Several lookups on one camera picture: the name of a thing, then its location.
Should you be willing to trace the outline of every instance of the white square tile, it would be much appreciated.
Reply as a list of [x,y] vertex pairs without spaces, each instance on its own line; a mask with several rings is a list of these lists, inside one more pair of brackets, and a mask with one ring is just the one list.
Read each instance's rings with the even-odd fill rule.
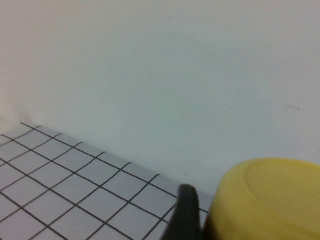
[[20,206],[24,206],[47,189],[29,177],[24,177],[12,186],[6,188],[3,193],[14,200]]
[[214,199],[213,196],[205,194],[201,191],[197,191],[198,198],[199,198],[199,207],[203,210],[208,211],[210,209],[211,203]]
[[76,204],[96,188],[97,186],[91,182],[77,175],[72,175],[67,180],[53,188],[53,190]]
[[125,201],[100,188],[79,206],[106,221],[125,204]]
[[118,169],[96,159],[81,169],[78,174],[101,185],[116,174],[116,172],[118,172]]
[[0,223],[0,238],[3,240],[28,240],[44,228],[44,225],[20,210]]
[[17,157],[10,162],[17,169],[21,170],[25,174],[29,174],[41,166],[49,163],[49,161],[42,156],[30,151],[22,156]]
[[55,159],[60,155],[64,154],[66,151],[71,149],[68,145],[65,145],[57,140],[50,140],[46,144],[37,147],[35,151],[48,159]]
[[0,190],[24,176],[8,164],[3,165],[0,167]]
[[90,155],[92,155],[94,157],[96,157],[99,154],[102,154],[104,152],[104,151],[102,151],[102,150],[100,150],[98,148],[95,148],[94,146],[91,146],[91,145],[86,144],[86,143],[81,143],[76,148],[81,150],[81,151],[84,151],[85,153],[90,154]]
[[90,240],[129,240],[109,226],[103,226]]
[[124,172],[119,172],[114,178],[103,185],[103,187],[126,200],[130,200],[145,185],[146,183],[144,181]]
[[55,137],[55,139],[58,139],[66,144],[69,144],[70,146],[75,146],[81,142],[65,134],[61,134]]
[[0,135],[0,146],[3,145],[3,144],[6,144],[8,142],[10,142],[11,140],[5,136],[1,136]]
[[62,197],[48,191],[26,206],[25,209],[44,223],[51,224],[72,207],[73,205]]
[[107,152],[99,156],[99,159],[120,169],[129,163],[129,161]]
[[59,237],[53,231],[46,229],[38,236],[36,236],[34,240],[63,240],[63,238]]
[[10,161],[13,158],[16,158],[28,151],[29,150],[27,148],[12,141],[3,146],[0,146],[0,158],[5,161]]
[[155,172],[149,171],[134,163],[130,163],[123,170],[148,182],[156,175]]
[[178,188],[180,183],[176,181],[159,175],[152,181],[152,184],[167,191],[168,193],[171,193],[174,196],[178,196]]
[[16,141],[26,146],[27,148],[34,149],[35,147],[38,147],[39,145],[43,144],[49,139],[50,137],[40,132],[32,131],[29,132],[27,135],[19,137]]
[[75,207],[51,227],[69,240],[85,240],[101,225],[102,222]]
[[63,165],[67,169],[76,172],[94,158],[76,149],[71,149],[66,154],[55,160],[56,163]]
[[0,221],[18,209],[19,208],[14,203],[0,195]]
[[109,224],[134,240],[141,240],[157,222],[154,216],[129,204]]
[[148,185],[132,200],[132,203],[161,218],[169,211],[176,201],[177,199],[173,196]]
[[49,135],[49,136],[51,136],[51,137],[55,137],[55,136],[57,136],[58,134],[60,134],[60,132],[57,132],[57,131],[55,131],[55,130],[52,130],[52,129],[47,128],[47,127],[44,127],[44,126],[38,127],[37,130],[40,131],[40,132],[42,132],[42,133],[44,133],[44,134],[47,134],[47,135]]
[[162,235],[164,234],[168,224],[165,222],[160,222],[158,226],[150,233],[150,235],[146,238],[146,240],[160,240]]
[[30,132],[31,130],[32,129],[30,127],[20,124],[18,126],[15,126],[13,129],[3,133],[3,135],[15,139],[20,137],[21,135],[26,134],[27,132]]
[[61,182],[63,179],[70,176],[72,173],[54,163],[49,163],[48,165],[40,168],[30,175],[30,177],[38,180],[42,184],[51,188],[54,185]]

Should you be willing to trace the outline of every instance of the black object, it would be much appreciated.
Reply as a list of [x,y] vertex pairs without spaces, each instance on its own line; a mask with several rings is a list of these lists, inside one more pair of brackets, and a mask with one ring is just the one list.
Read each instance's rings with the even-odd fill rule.
[[179,186],[175,211],[161,240],[202,240],[199,200],[193,186]]

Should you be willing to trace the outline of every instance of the dark mark on wall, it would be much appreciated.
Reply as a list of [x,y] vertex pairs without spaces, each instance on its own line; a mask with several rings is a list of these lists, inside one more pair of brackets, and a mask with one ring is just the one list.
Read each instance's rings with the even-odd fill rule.
[[294,106],[294,105],[287,105],[288,108],[291,108],[291,109],[295,109],[297,111],[300,111],[300,107],[297,107],[297,106]]

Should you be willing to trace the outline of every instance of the yellow lid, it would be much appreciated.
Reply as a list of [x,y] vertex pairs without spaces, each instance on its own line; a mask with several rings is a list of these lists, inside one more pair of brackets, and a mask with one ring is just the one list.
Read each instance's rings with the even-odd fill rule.
[[222,178],[207,224],[219,240],[320,240],[320,166],[245,161]]

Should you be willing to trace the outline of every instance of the white surface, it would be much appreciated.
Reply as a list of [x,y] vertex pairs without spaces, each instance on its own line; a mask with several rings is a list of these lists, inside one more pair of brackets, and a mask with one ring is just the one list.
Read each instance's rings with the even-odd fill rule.
[[240,161],[319,163],[317,0],[2,1],[0,115],[213,193]]

